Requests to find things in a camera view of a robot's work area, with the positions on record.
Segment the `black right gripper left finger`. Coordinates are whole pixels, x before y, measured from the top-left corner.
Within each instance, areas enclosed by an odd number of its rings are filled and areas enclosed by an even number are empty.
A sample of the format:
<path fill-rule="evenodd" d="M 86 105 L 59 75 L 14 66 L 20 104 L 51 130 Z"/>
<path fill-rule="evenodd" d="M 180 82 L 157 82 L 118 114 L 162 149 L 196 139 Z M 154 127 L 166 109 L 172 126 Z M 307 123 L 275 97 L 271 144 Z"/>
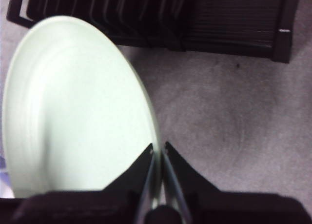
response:
<path fill-rule="evenodd" d="M 137 224 L 152 208 L 156 156 L 150 144 L 118 178 L 97 191 L 55 191 L 0 200 L 2 224 Z"/>

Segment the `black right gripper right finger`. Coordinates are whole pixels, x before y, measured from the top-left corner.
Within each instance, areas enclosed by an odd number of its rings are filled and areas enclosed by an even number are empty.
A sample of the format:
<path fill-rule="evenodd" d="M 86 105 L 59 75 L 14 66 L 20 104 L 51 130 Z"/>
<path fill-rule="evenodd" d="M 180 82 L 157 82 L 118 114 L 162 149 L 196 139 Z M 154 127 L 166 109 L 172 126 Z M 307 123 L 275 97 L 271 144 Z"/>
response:
<path fill-rule="evenodd" d="M 162 151 L 166 202 L 186 224 L 310 224 L 298 200 L 272 193 L 222 191 L 169 143 Z"/>

